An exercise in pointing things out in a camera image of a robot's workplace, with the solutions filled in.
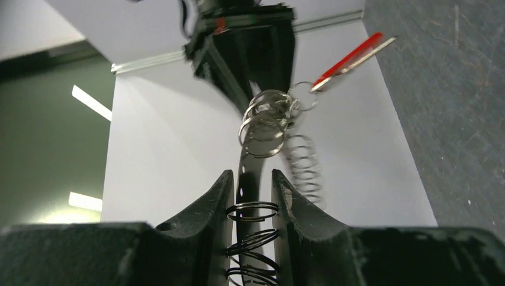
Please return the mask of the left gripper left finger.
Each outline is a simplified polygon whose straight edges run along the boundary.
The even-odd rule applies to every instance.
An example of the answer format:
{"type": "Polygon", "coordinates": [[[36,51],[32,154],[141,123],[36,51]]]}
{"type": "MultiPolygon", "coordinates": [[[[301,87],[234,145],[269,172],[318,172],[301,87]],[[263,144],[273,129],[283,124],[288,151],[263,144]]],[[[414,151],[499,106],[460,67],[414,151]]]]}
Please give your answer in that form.
{"type": "Polygon", "coordinates": [[[1,229],[2,285],[227,285],[233,173],[156,227],[144,222],[1,229]]]}

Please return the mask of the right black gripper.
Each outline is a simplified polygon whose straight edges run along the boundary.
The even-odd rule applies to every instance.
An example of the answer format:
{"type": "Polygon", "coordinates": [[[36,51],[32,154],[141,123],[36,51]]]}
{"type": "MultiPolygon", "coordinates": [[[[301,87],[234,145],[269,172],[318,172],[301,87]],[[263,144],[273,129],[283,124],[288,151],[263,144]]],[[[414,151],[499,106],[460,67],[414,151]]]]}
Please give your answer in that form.
{"type": "Polygon", "coordinates": [[[256,35],[222,32],[294,18],[294,9],[283,3],[183,1],[183,35],[189,40],[183,48],[191,52],[194,76],[218,89],[240,115],[255,95],[254,85],[261,91],[288,91],[296,47],[291,23],[262,27],[256,35]],[[189,3],[197,10],[191,34],[186,31],[189,3]]]}

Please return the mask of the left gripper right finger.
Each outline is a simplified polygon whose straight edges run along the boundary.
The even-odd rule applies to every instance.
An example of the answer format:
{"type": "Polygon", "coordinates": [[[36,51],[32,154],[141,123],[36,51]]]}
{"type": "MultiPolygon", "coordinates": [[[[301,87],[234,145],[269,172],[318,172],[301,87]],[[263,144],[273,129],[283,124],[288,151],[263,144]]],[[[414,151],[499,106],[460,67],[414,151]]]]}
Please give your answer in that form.
{"type": "Polygon", "coordinates": [[[504,244],[467,227],[354,227],[272,172],[280,285],[503,285],[504,244]]]}

